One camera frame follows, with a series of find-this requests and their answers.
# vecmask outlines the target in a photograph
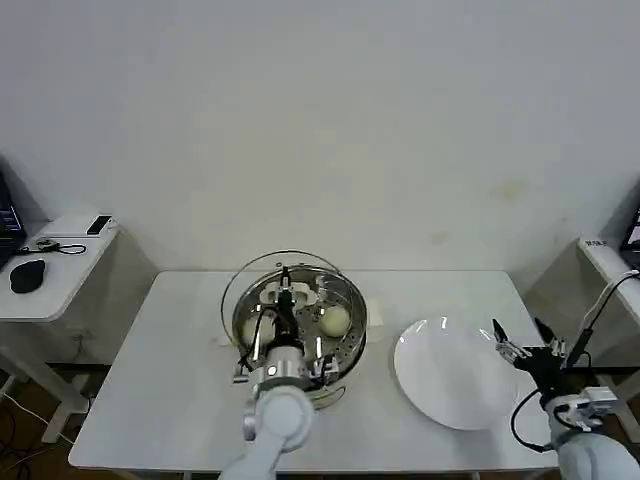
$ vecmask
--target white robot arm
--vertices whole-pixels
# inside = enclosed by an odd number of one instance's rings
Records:
[[[518,370],[528,372],[541,393],[540,405],[549,416],[551,443],[533,445],[517,440],[537,452],[555,450],[560,472],[565,480],[640,480],[640,467],[627,449],[612,438],[594,432],[600,418],[611,412],[617,398],[607,387],[586,387],[580,394],[570,394],[562,366],[564,344],[536,319],[547,342],[544,347],[521,347],[508,340],[494,320],[497,350]],[[511,426],[515,434],[514,412]]]
[[[220,475],[221,480],[273,480],[280,455],[302,446],[311,430],[313,406],[297,387],[279,386],[256,404],[256,436],[247,453]]]

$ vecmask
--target floor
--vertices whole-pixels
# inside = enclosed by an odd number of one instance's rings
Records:
[[[92,381],[85,392],[88,396],[95,396],[100,387],[104,375],[92,376]],[[577,383],[584,383],[584,378],[575,380]],[[41,387],[33,382],[26,384],[18,384],[12,390],[12,395],[26,408],[38,413],[44,418],[50,418],[56,408],[56,401],[47,394]],[[640,413],[640,398],[636,399],[632,404],[632,409]],[[12,424],[15,420],[15,433],[12,437]],[[74,417],[67,429],[65,435],[74,439],[80,430],[83,417]],[[640,448],[636,445],[629,444],[621,430],[615,417],[609,417],[605,425],[606,433],[619,441],[625,443],[629,450],[640,459]],[[21,411],[15,405],[4,399],[0,403],[0,480],[117,480],[121,477],[106,471],[86,471],[78,470],[71,467],[67,462],[70,446],[66,442],[61,441],[55,446],[43,445],[39,439],[44,432],[44,425],[32,417],[31,415]],[[342,475],[333,475],[331,480]],[[447,475],[426,475],[426,474],[404,474],[404,475],[378,475],[369,474],[367,477],[379,477],[389,480],[417,480],[417,479],[441,479],[441,480],[468,480],[468,474],[447,474]],[[511,473],[491,473],[484,472],[481,474],[482,480],[521,480],[526,478],[527,473],[511,472]],[[317,479],[329,480],[317,475],[283,475],[282,478],[289,480]],[[168,474],[161,478],[177,478],[176,475]],[[205,478],[216,478],[215,475],[194,475],[194,480]],[[559,480],[560,476],[557,472],[549,472],[545,475],[544,480]]]

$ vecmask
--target black computer mouse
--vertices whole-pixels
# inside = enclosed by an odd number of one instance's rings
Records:
[[[44,279],[44,260],[33,260],[18,265],[11,271],[11,290],[16,293],[30,293],[40,288]]]

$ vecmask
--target cable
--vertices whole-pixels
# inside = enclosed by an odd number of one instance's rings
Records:
[[[614,286],[613,288],[609,291],[609,294],[606,296],[606,298],[604,299],[604,302],[602,302],[602,305],[600,306],[600,310],[598,310],[598,313],[596,313],[596,316],[593,317],[593,320],[591,320],[591,323],[589,324],[589,328],[593,328],[593,325],[596,323],[596,320],[598,320],[598,317],[600,317],[600,314],[602,313],[602,311],[604,310],[604,307],[607,306],[607,302],[609,301],[609,299],[611,298],[611,296],[614,294],[614,292],[618,289],[618,287],[620,285],[622,285],[623,282],[626,282],[627,280],[629,280],[630,278],[638,278],[640,277],[640,272],[638,270],[632,270],[632,272],[635,272],[633,275],[629,275],[629,276],[624,276],[624,278],[622,278],[621,280],[619,280]]]
[[[79,335],[76,337],[76,340],[78,342],[78,350],[76,350],[76,354],[73,356],[70,363],[76,363],[84,351],[84,335]]]
[[[10,395],[8,395],[8,394],[6,394],[6,393],[5,393],[5,394],[4,394],[4,396],[5,396],[7,399],[11,400],[11,401],[16,405],[16,407],[18,407],[20,410],[22,410],[22,411],[24,411],[24,412],[27,412],[27,413],[28,413],[28,414],[30,414],[30,415],[33,415],[33,416],[34,416],[34,417],[36,417],[38,420],[40,420],[42,423],[44,423],[46,426],[49,426],[49,422],[47,422],[47,421],[46,421],[44,418],[42,418],[40,415],[38,415],[37,413],[32,412],[32,411],[31,411],[31,410],[29,410],[28,408],[23,407],[22,405],[20,405],[20,404],[18,403],[18,401],[17,401],[17,400],[15,400],[15,399],[14,399],[13,397],[11,397]],[[67,437],[65,437],[62,433],[58,433],[58,435],[59,435],[61,438],[63,438],[64,440],[66,440],[67,442],[69,442],[71,445],[74,445],[74,442],[73,442],[72,440],[69,440],[69,439],[68,439]]]
[[[582,320],[582,324],[580,325],[580,330],[578,334],[578,338],[573,343],[571,347],[571,351],[567,358],[564,361],[563,368],[570,368],[578,361],[578,358],[582,355],[582,352],[585,351],[585,347],[589,343],[591,336],[593,335],[593,326],[595,325],[598,318],[602,314],[604,308],[607,306],[609,299],[614,294],[614,292],[618,289],[618,287],[623,283],[629,280],[630,278],[638,278],[640,276],[640,271],[638,270],[629,270],[628,272],[623,273],[616,280],[612,280],[600,292],[598,299],[593,304],[593,306],[585,313],[584,318]],[[589,321],[589,318],[593,314],[594,311],[597,310],[593,319]]]
[[[21,463],[26,462],[27,460],[30,460],[30,459],[32,459],[33,457],[37,457],[38,455],[42,455],[43,453],[50,452],[51,450],[54,450],[54,449],[56,449],[56,448],[60,448],[60,445],[54,445],[54,446],[52,446],[52,447],[44,448],[44,449],[42,449],[42,450],[38,450],[38,451],[36,451],[36,452],[34,452],[34,453],[30,454],[30,455],[27,455],[26,457],[21,458],[20,460],[18,460],[16,463],[14,463],[14,464],[12,464],[12,465],[9,465],[9,466],[8,466],[7,468],[5,468],[4,470],[0,470],[0,474],[1,474],[1,473],[7,473],[9,470],[11,470],[11,469],[13,469],[13,468],[17,467],[17,466],[18,466],[18,465],[20,465]]]
[[[518,416],[518,413],[520,413],[520,410],[522,410],[522,407],[524,407],[526,403],[529,400],[531,400],[536,393],[540,393],[539,388],[536,388],[533,392],[531,392],[529,395],[527,395],[522,399],[522,401],[518,404],[516,409],[511,414],[511,421],[509,423],[511,426],[511,433],[513,434],[513,437],[518,441],[520,445],[530,450],[533,450],[534,452],[542,453],[548,450],[546,446],[538,445],[536,443],[525,442],[524,440],[522,440],[522,438],[520,438],[520,435],[518,435],[518,432],[516,432],[516,417]]]
[[[588,367],[587,367],[587,368],[589,368],[589,369],[590,369],[590,368],[591,368],[591,354],[585,350],[584,352],[582,352],[582,353],[580,354],[580,356],[582,356],[582,355],[586,355],[586,356],[587,356],[587,359],[589,360],[589,365],[588,365]]]
[[[5,408],[5,410],[7,411],[9,419],[11,420],[11,435],[9,436],[9,440],[7,440],[6,442],[2,441],[3,446],[2,450],[0,450],[0,458],[2,458],[7,453],[7,450],[11,450],[11,444],[13,443],[13,439],[16,436],[16,417],[8,408]]]

